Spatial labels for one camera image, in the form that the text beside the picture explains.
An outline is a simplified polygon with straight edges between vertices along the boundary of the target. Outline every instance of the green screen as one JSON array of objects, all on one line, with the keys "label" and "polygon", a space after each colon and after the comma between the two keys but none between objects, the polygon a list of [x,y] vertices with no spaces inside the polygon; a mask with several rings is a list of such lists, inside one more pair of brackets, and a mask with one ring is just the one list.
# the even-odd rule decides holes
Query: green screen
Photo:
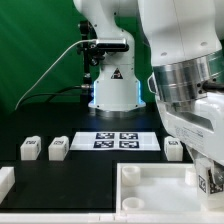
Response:
[{"label": "green screen", "polygon": [[[0,120],[14,110],[20,97],[64,50],[81,39],[77,25],[84,19],[72,0],[0,1]],[[146,83],[151,74],[150,52],[142,43],[137,20],[117,19],[117,24],[136,38],[136,76],[143,84],[143,100],[153,101]],[[98,69],[91,70],[93,78],[97,78]],[[82,75],[82,56],[74,49],[31,95],[79,85]],[[46,97],[40,97],[27,102],[45,100]]]}]

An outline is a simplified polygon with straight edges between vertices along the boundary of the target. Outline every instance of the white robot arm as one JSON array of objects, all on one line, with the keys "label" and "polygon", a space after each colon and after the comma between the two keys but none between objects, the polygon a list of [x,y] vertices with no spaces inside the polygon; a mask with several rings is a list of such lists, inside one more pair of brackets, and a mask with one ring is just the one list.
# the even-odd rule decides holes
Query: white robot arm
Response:
[{"label": "white robot arm", "polygon": [[94,27],[97,43],[105,46],[105,43],[124,41],[129,46],[127,52],[106,51],[100,64],[100,75],[94,83],[90,111],[105,117],[127,117],[141,111],[145,103],[141,100],[140,82],[134,75],[134,38],[117,27],[114,18],[119,14],[135,13],[137,1],[74,0],[74,3]]},{"label": "white robot arm", "polygon": [[224,39],[224,1],[223,0],[214,0],[215,1],[215,9],[216,9],[216,16],[215,16],[215,28],[217,36],[220,40]]},{"label": "white robot arm", "polygon": [[138,0],[152,50],[149,79],[168,133],[187,145],[198,195],[207,209],[224,206],[224,73],[213,0]]}]

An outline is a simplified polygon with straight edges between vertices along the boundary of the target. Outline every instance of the cable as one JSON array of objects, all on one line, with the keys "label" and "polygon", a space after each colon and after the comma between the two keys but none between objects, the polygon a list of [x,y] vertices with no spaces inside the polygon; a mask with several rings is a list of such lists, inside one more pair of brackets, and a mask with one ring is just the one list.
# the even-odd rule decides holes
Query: cable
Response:
[{"label": "cable", "polygon": [[32,95],[32,96],[28,96],[26,98],[23,98],[18,106],[17,106],[17,109],[27,100],[31,99],[31,98],[34,98],[34,97],[39,97],[39,96],[79,96],[79,95],[76,95],[76,94],[63,94],[63,93],[39,93],[39,94],[35,94],[35,95]]},{"label": "cable", "polygon": [[20,98],[20,100],[18,101],[18,103],[16,104],[15,110],[17,110],[18,105],[20,104],[20,102],[26,97],[27,94],[29,94],[39,83],[40,81],[52,70],[52,68],[76,45],[81,44],[81,43],[85,43],[85,42],[94,42],[96,41],[96,39],[92,39],[92,40],[82,40],[82,41],[78,41],[74,44],[72,44],[52,65],[51,67],[37,80],[37,82],[28,90],[26,91],[23,96]]},{"label": "cable", "polygon": [[[71,87],[67,87],[67,88],[64,88],[64,89],[61,89],[59,91],[57,91],[56,93],[64,93],[64,92],[67,92],[67,91],[70,91],[70,90],[79,90],[79,89],[82,89],[81,86],[71,86]],[[45,102],[46,103],[49,103],[51,100],[53,100],[57,95],[52,95],[51,97],[49,97]]]},{"label": "cable", "polygon": [[202,86],[206,92],[224,93],[224,84],[205,82]]}]

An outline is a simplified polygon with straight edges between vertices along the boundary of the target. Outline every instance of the black tabletop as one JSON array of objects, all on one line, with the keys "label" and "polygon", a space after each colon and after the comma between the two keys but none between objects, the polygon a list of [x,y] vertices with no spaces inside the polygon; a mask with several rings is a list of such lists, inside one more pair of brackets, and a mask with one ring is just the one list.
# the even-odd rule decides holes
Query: black tabletop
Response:
[{"label": "black tabletop", "polygon": [[[155,132],[159,151],[70,151],[63,162],[48,159],[55,137],[77,131]],[[21,161],[26,137],[40,136],[42,151],[36,161]],[[16,184],[0,205],[0,212],[115,212],[117,163],[167,162],[163,139],[167,136],[156,105],[125,119],[90,115],[79,103],[27,104],[0,125],[0,167],[15,168]],[[184,161],[190,162],[184,152]]]}]

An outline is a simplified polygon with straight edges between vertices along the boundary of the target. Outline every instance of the small white block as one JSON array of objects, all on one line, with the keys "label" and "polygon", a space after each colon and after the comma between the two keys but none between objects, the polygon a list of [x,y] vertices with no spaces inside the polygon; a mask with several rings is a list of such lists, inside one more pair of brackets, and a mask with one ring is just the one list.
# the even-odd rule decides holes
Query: small white block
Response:
[{"label": "small white block", "polygon": [[36,160],[41,151],[41,138],[39,136],[26,138],[20,151],[21,160]]},{"label": "small white block", "polygon": [[49,160],[63,161],[69,150],[69,139],[66,136],[55,138],[48,147]]},{"label": "small white block", "polygon": [[183,161],[183,147],[178,138],[165,138],[164,151],[168,161]]},{"label": "small white block", "polygon": [[0,204],[15,183],[13,167],[3,167],[0,170]]}]

